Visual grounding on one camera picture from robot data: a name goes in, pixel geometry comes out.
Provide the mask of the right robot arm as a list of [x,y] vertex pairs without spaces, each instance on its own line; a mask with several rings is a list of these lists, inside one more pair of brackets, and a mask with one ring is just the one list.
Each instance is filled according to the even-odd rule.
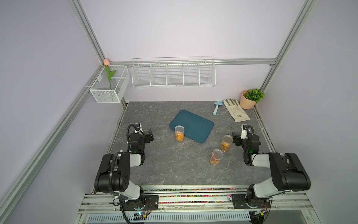
[[248,187],[245,203],[250,208],[264,205],[271,197],[285,193],[306,191],[311,180],[295,153],[260,153],[260,137],[251,125],[242,125],[241,133],[232,133],[233,143],[241,146],[243,160],[247,166],[269,168],[271,177]]

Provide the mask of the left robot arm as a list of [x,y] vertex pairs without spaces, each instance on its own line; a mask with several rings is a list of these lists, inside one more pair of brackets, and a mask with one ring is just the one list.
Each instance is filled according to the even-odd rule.
[[130,180],[130,169],[145,162],[145,145],[154,140],[151,130],[141,123],[130,124],[126,131],[127,151],[106,154],[101,160],[95,182],[96,192],[111,194],[119,203],[146,203],[144,190]]

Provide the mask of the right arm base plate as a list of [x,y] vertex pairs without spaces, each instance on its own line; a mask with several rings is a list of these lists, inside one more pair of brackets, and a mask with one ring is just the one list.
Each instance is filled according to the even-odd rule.
[[229,197],[235,209],[269,209],[271,208],[270,199],[248,199],[246,194],[232,194]]

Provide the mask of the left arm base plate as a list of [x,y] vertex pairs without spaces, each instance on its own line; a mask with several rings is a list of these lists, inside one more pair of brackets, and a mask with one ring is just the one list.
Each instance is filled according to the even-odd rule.
[[144,195],[137,200],[130,200],[122,204],[125,211],[156,211],[159,206],[158,195]]

